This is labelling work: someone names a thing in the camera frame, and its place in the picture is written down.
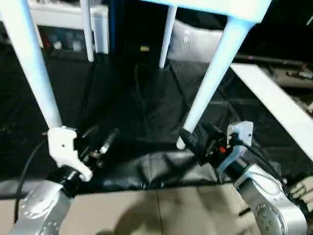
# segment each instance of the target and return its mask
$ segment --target wire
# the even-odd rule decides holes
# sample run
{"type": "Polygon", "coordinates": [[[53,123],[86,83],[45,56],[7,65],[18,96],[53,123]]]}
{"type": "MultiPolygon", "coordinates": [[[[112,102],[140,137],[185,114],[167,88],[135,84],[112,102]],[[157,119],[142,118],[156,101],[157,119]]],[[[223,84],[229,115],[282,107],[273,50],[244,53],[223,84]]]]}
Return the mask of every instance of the wire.
{"type": "Polygon", "coordinates": [[[84,134],[82,135],[82,138],[86,138],[90,134],[92,134],[94,132],[98,132],[98,131],[99,131],[99,126],[93,125],[92,127],[88,128],[87,131],[84,132],[84,134]]]}
{"type": "Polygon", "coordinates": [[[18,184],[18,187],[16,189],[16,199],[15,199],[15,206],[14,206],[14,223],[16,223],[16,221],[19,218],[19,204],[20,204],[20,199],[21,199],[21,193],[22,193],[22,187],[26,178],[26,174],[27,174],[27,170],[29,168],[29,165],[31,164],[34,156],[36,155],[36,153],[38,152],[38,150],[40,149],[41,146],[43,146],[47,141],[42,141],[41,143],[39,143],[34,150],[32,151],[32,153],[30,154],[24,169],[22,171],[21,177],[20,177],[20,181],[18,184]]]}

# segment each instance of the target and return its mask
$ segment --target white chair leg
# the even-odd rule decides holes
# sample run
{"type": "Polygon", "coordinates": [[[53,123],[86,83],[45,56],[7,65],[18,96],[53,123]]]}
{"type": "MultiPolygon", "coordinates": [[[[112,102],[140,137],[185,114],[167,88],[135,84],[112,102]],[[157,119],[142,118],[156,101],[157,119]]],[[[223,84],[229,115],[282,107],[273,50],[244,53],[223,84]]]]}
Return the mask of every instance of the white chair leg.
{"type": "Polygon", "coordinates": [[[96,53],[109,53],[109,22],[100,17],[93,18],[93,34],[96,53]]]}
{"type": "Polygon", "coordinates": [[[48,127],[62,126],[28,2],[4,1],[1,14],[16,56],[48,127]]]}
{"type": "Polygon", "coordinates": [[[41,48],[44,48],[44,44],[43,44],[43,41],[42,41],[42,39],[41,39],[38,26],[36,25],[35,21],[33,21],[33,23],[34,23],[34,27],[35,27],[36,36],[37,36],[37,39],[38,39],[39,46],[40,46],[41,48]]]}
{"type": "Polygon", "coordinates": [[[93,45],[92,45],[92,30],[91,30],[89,0],[80,0],[80,6],[82,8],[84,22],[84,34],[87,49],[87,57],[89,62],[93,62],[93,45]]]}
{"type": "MultiPolygon", "coordinates": [[[[252,22],[228,17],[223,36],[215,51],[212,62],[204,75],[201,86],[183,126],[187,131],[194,131],[242,42],[254,25],[255,23],[252,22]]],[[[177,148],[184,149],[184,147],[184,142],[179,138],[177,141],[177,148]]]]}
{"type": "Polygon", "coordinates": [[[171,40],[171,34],[172,34],[173,25],[175,21],[176,11],[177,11],[177,6],[168,7],[166,25],[165,25],[163,43],[162,43],[162,51],[161,51],[160,63],[159,63],[159,67],[161,69],[164,68],[166,54],[167,54],[168,46],[171,40]]]}

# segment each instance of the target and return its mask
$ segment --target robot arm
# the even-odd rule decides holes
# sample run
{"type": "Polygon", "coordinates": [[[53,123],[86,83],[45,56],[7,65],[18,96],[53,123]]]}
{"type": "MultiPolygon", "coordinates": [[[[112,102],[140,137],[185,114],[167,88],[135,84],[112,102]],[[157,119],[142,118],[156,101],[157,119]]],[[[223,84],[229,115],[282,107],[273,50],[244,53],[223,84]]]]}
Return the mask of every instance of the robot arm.
{"type": "Polygon", "coordinates": [[[282,184],[256,164],[249,165],[241,156],[251,146],[253,123],[237,122],[228,126],[227,135],[216,131],[205,150],[186,130],[180,136],[199,159],[224,172],[233,182],[254,214],[263,235],[304,235],[307,232],[305,212],[285,194],[282,184]]]}
{"type": "Polygon", "coordinates": [[[19,219],[10,235],[57,235],[62,221],[83,182],[104,165],[104,155],[118,137],[114,129],[99,150],[89,150],[89,145],[77,138],[73,129],[51,129],[48,133],[49,150],[53,152],[59,168],[52,172],[36,189],[31,191],[20,206],[19,219]],[[62,154],[67,153],[65,161],[62,154]]]}

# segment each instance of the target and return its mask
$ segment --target floor tile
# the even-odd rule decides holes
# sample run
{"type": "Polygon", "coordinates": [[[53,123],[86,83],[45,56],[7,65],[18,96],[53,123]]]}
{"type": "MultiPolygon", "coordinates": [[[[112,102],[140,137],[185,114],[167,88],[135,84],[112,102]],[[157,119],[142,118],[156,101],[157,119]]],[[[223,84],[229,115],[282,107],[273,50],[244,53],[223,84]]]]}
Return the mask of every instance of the floor tile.
{"type": "Polygon", "coordinates": [[[239,198],[232,185],[158,190],[164,235],[253,235],[239,198]]]}
{"type": "Polygon", "coordinates": [[[8,234],[13,226],[14,200],[0,201],[0,234],[8,234]]]}
{"type": "MultiPolygon", "coordinates": [[[[0,234],[13,226],[13,209],[13,200],[0,201],[0,234]]],[[[60,229],[60,235],[146,234],[162,234],[155,191],[77,196],[60,229]]]]}

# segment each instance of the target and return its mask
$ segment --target black tarp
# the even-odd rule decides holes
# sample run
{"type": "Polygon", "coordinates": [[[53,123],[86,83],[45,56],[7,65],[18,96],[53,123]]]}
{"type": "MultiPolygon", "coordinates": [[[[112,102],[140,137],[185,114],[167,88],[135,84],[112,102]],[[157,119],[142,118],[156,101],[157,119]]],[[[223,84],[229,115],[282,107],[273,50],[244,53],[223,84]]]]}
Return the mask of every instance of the black tarp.
{"type": "MultiPolygon", "coordinates": [[[[104,168],[81,193],[215,184],[212,167],[194,162],[176,141],[207,64],[170,61],[162,70],[126,58],[96,56],[87,61],[46,56],[45,62],[64,125],[84,130],[98,124],[104,136],[119,128],[121,138],[104,168]]],[[[47,125],[12,50],[0,58],[0,197],[14,197],[18,177],[47,125]]],[[[201,123],[226,130],[230,122],[254,122],[253,144],[282,175],[297,180],[313,164],[256,96],[229,69],[201,123]]],[[[195,134],[206,141],[201,124],[195,134]]],[[[245,158],[254,161],[247,153],[245,158]]],[[[27,192],[56,165],[47,147],[35,157],[27,192]]]]}

